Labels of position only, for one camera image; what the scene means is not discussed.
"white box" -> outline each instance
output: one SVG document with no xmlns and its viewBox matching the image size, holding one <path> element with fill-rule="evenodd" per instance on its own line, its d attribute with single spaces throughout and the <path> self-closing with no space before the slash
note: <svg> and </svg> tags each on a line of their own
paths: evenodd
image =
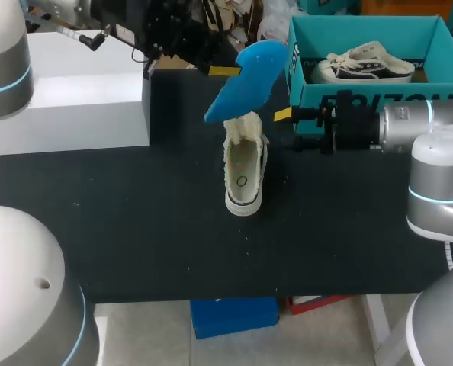
<svg viewBox="0 0 453 366">
<path fill-rule="evenodd" d="M 28 43 L 35 92 L 0 120 L 0 155 L 150 145 L 150 83 L 132 48 L 108 37 L 92 52 L 58 33 L 29 34 Z"/>
</svg>

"canvas shoe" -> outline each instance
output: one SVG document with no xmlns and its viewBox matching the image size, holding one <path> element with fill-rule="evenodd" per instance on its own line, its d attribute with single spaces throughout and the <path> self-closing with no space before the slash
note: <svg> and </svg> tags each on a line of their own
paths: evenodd
<svg viewBox="0 0 453 366">
<path fill-rule="evenodd" d="M 253 215 L 262 202 L 268 140 L 254 112 L 227 120 L 224 126 L 225 204 L 234 215 Z"/>
<path fill-rule="evenodd" d="M 316 84 L 378 84 L 411 82 L 412 63 L 391 56 L 375 41 L 343 55 L 331 53 L 316 65 L 311 79 Z"/>
</svg>

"black table surface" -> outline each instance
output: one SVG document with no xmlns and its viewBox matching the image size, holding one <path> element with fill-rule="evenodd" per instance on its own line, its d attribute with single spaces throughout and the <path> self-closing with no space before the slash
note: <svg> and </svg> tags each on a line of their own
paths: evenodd
<svg viewBox="0 0 453 366">
<path fill-rule="evenodd" d="M 448 271 L 443 244 L 407 227 L 408 156 L 281 148 L 283 80 L 260 111 L 261 210 L 233 216 L 225 131 L 203 123 L 222 84 L 158 70 L 149 147 L 0 156 L 0 205 L 45 224 L 98 303 L 419 292 Z"/>
</svg>

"shoe sole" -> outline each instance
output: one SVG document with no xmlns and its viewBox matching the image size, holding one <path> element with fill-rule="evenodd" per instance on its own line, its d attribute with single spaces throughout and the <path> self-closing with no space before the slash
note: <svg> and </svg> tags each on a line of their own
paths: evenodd
<svg viewBox="0 0 453 366">
<path fill-rule="evenodd" d="M 403 78 L 391 78 L 391 79 L 356 79 L 346 80 L 332 78 L 323 74 L 318 67 L 315 67 L 311 74 L 311 81 L 313 84 L 407 84 L 411 82 L 413 75 L 404 76 Z"/>
<path fill-rule="evenodd" d="M 225 205 L 228 208 L 228 211 L 236 216 L 250 216 L 255 214 L 262 204 L 262 181 L 260 182 L 259 186 L 259 194 L 257 194 L 257 198 L 248 206 L 240 206 L 235 202 L 230 200 L 230 196 L 228 192 L 225 192 Z"/>
</svg>

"yellow tape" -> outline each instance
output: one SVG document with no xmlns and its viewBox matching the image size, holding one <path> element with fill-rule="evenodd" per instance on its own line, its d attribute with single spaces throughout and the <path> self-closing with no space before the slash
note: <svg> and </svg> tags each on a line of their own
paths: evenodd
<svg viewBox="0 0 453 366">
<path fill-rule="evenodd" d="M 293 108 L 289 107 L 283 109 L 282 111 L 275 112 L 274 114 L 274 122 L 279 122 L 280 120 L 285 120 L 287 118 L 291 118 L 293 116 Z"/>
<path fill-rule="evenodd" d="M 210 66 L 209 76 L 238 76 L 242 71 L 239 67 Z"/>
</svg>

